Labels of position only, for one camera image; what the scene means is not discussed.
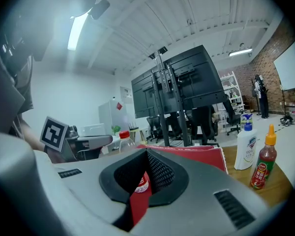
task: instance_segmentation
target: red cloth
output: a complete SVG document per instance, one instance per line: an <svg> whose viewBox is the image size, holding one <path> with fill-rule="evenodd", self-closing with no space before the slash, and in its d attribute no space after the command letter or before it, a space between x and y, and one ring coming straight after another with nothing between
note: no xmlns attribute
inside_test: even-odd
<svg viewBox="0 0 295 236"><path fill-rule="evenodd" d="M207 163L213 165L225 172L227 172L226 164L223 158L223 152L220 148L213 146L199 146L199 147L161 147L161 146L146 146L139 145L138 148L151 148L164 152L173 153L191 160ZM130 205L132 210L133 224L136 225L144 216L148 208L148 199L152 195L152 190L148 175L148 189L143 193L134 192L130 197Z"/></svg>

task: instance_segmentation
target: brick wall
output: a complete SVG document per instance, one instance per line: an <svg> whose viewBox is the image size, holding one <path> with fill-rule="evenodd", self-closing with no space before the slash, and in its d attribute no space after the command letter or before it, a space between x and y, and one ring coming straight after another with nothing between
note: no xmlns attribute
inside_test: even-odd
<svg viewBox="0 0 295 236"><path fill-rule="evenodd" d="M220 77L233 71L236 75L241 94L252 103L257 109L256 99L251 94L250 78L255 78L256 74L261 74L267 89L269 110L272 113L282 112L280 102L283 102L283 95L280 89L280 78L273 61L277 59L295 41L295 33L290 22L283 19L279 27L263 47L259 54L246 65L218 71ZM284 91L285 102L295 102L295 89Z"/></svg>

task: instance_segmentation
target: whiteboard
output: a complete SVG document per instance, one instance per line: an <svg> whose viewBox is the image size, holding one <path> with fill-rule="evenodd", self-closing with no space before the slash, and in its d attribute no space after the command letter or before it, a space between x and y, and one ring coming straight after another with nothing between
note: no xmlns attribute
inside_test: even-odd
<svg viewBox="0 0 295 236"><path fill-rule="evenodd" d="M295 42L274 61L283 90L295 89Z"/></svg>

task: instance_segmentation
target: person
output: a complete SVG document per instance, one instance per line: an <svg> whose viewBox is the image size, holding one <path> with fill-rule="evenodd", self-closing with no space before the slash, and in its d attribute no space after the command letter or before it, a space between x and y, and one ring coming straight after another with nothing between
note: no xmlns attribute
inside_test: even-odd
<svg viewBox="0 0 295 236"><path fill-rule="evenodd" d="M266 94L268 90L266 89L259 75L256 74L255 80L256 80L255 91L260 102L261 117L263 119L267 119L269 117L269 105L268 105L267 94Z"/></svg>
<svg viewBox="0 0 295 236"><path fill-rule="evenodd" d="M96 0L18 0L7 8L0 24L0 132L25 140L51 162L65 162L36 137L22 114L33 109L30 82L33 59L41 61L53 37L54 19L80 16Z"/></svg>

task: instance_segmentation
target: green plant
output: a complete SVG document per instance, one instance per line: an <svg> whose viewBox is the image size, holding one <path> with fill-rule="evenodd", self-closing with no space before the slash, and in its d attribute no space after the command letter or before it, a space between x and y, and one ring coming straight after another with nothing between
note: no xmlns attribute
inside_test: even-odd
<svg viewBox="0 0 295 236"><path fill-rule="evenodd" d="M121 128L119 126L112 126L112 132L114 135L116 135L117 132L119 132L121 130Z"/></svg>

